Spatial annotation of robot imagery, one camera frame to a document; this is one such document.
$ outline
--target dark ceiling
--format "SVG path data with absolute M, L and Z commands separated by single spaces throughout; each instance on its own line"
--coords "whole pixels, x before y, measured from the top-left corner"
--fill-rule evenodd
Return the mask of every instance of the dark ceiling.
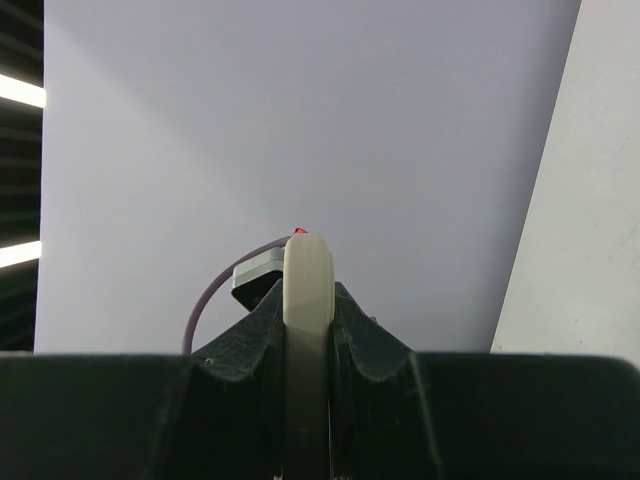
M 0 74 L 43 86 L 43 1 L 0 0 Z M 0 248 L 39 239 L 42 109 L 0 98 Z M 33 350 L 38 261 L 0 269 L 0 351 Z

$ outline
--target beige plastic piece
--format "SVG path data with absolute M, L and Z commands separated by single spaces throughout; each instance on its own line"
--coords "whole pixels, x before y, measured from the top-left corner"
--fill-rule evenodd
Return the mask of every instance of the beige plastic piece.
M 333 255 L 321 235 L 295 234 L 284 255 L 285 480 L 330 477 L 327 339 Z

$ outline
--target white backdrop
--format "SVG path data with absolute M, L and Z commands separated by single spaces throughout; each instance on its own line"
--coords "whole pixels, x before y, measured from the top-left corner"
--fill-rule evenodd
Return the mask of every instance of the white backdrop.
M 578 1 L 46 7 L 38 351 L 178 351 L 296 226 L 409 346 L 489 349 Z
M 494 351 L 640 365 L 639 21 L 582 2 Z

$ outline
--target light fixture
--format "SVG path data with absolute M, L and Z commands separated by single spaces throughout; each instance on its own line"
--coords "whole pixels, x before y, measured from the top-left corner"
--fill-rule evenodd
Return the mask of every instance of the light fixture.
M 0 74 L 0 97 L 44 108 L 47 94 L 44 88 Z
M 40 258 L 42 242 L 29 242 L 22 245 L 0 248 L 0 268 L 28 262 Z

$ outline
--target cable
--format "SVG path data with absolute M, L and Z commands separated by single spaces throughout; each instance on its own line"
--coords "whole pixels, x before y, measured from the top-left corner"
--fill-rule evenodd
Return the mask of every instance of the cable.
M 263 245 L 259 248 L 256 248 L 252 252 L 247 253 L 244 257 L 236 260 L 230 266 L 228 266 L 220 275 L 215 278 L 213 282 L 211 282 L 206 290 L 202 292 L 202 295 L 200 295 L 200 298 L 191 311 L 191 315 L 189 315 L 187 326 L 184 329 L 184 337 L 182 338 L 182 353 L 184 355 L 191 355 L 191 349 L 193 348 L 193 336 L 196 332 L 196 326 L 198 325 L 200 316 L 209 303 L 209 300 L 211 300 L 211 297 L 213 297 L 213 294 L 218 291 L 218 289 L 224 284 L 224 282 L 231 278 L 231 275 L 233 275 L 233 269 L 242 262 L 246 262 L 250 258 L 266 252 L 267 250 L 271 250 L 272 248 L 277 247 L 284 247 L 287 244 L 289 238 L 291 237 L 279 238 L 278 240 L 274 240 L 273 242 L 267 243 L 266 245 Z

